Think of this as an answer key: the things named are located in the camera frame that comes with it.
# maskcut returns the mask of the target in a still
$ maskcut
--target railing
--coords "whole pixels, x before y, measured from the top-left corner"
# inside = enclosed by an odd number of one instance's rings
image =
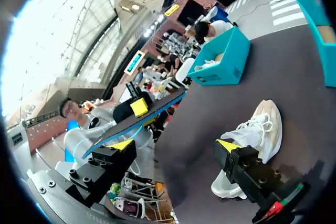
[[[34,125],[36,125],[36,124],[38,124],[40,122],[43,122],[43,121],[48,120],[50,118],[54,118],[54,117],[56,117],[58,115],[59,115],[58,111],[52,111],[52,112],[49,112],[49,113],[46,113],[46,114],[43,114],[43,115],[39,115],[39,116],[37,116],[35,118],[31,118],[31,119],[25,120],[26,128],[30,128],[30,127],[32,127],[32,126],[34,126]],[[6,130],[8,131],[8,130],[10,130],[10,129],[18,126],[18,125],[19,125],[19,123],[14,124],[12,126],[9,126],[9,127],[6,128]]]

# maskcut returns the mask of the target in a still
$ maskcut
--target glass ceiling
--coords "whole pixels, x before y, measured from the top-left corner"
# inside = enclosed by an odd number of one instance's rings
[[[78,69],[76,80],[100,82],[122,35],[119,20],[88,50],[115,17],[113,0],[28,0],[13,17],[5,49],[3,116],[11,116],[25,99],[57,78],[73,79]],[[18,121],[23,119],[29,116],[20,115]]]

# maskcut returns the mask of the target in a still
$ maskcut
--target teal box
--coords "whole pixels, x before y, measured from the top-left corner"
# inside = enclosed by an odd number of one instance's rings
[[[297,0],[317,44],[324,74],[324,84],[327,87],[336,87],[336,43],[324,42],[318,27],[331,26],[323,7],[315,0]]]
[[[203,46],[188,76],[203,86],[239,84],[249,48],[250,41],[238,27],[233,27]],[[219,64],[195,71],[195,66],[203,65],[205,60],[215,60],[221,53],[224,55]]]

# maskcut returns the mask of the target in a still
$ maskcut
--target white sneaker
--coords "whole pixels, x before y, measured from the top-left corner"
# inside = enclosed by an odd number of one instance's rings
[[[259,151],[258,157],[267,163],[280,149],[282,122],[280,112],[272,100],[263,100],[251,119],[240,124],[235,131],[224,133],[220,139],[232,138],[234,144],[250,145]],[[220,198],[246,199],[238,184],[231,184],[223,170],[211,185],[212,192]]]

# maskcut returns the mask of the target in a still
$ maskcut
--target black table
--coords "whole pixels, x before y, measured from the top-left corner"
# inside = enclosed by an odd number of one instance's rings
[[[220,171],[213,151],[214,141],[250,119],[263,99],[272,99],[282,117],[282,145],[272,167],[284,180],[304,176],[310,183],[300,207],[323,188],[336,157],[336,90],[324,86],[317,48],[304,25],[252,40],[239,85],[193,83],[187,91],[156,144],[181,224],[251,223],[256,204],[211,192]]]

